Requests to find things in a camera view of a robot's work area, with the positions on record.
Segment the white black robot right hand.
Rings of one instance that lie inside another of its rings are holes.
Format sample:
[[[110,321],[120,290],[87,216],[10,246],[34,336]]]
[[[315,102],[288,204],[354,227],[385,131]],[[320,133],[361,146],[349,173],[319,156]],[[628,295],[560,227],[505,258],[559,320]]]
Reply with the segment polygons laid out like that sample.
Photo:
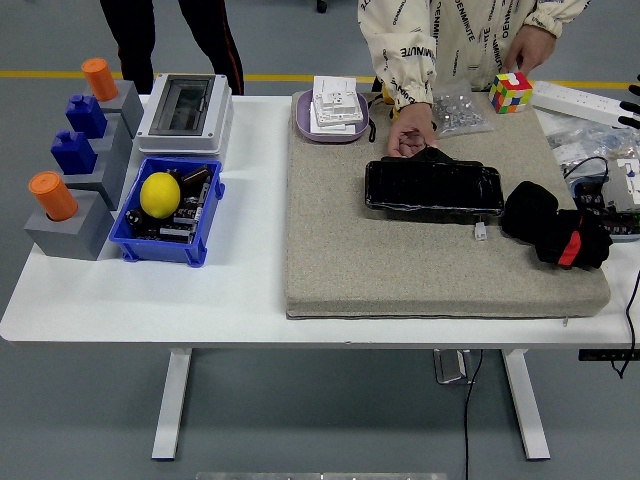
[[[630,84],[628,91],[636,96],[636,102],[621,101],[619,107],[624,111],[624,114],[618,117],[618,123],[636,130],[640,129],[640,86],[639,84]]]

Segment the person's left hand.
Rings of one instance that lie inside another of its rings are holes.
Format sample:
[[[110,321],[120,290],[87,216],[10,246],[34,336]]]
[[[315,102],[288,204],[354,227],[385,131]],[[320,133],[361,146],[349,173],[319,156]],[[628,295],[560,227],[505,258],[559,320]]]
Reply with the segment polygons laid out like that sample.
[[[501,69],[502,73],[515,70],[528,76],[554,52],[557,37],[537,26],[523,25],[515,35]]]

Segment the person's right hand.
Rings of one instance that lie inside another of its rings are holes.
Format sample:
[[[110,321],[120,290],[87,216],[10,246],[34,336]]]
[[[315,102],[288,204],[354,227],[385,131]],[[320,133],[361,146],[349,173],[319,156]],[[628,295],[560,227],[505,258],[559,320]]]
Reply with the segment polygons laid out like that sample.
[[[413,103],[402,108],[389,131],[387,155],[412,157],[426,147],[437,146],[431,106],[427,103]]]

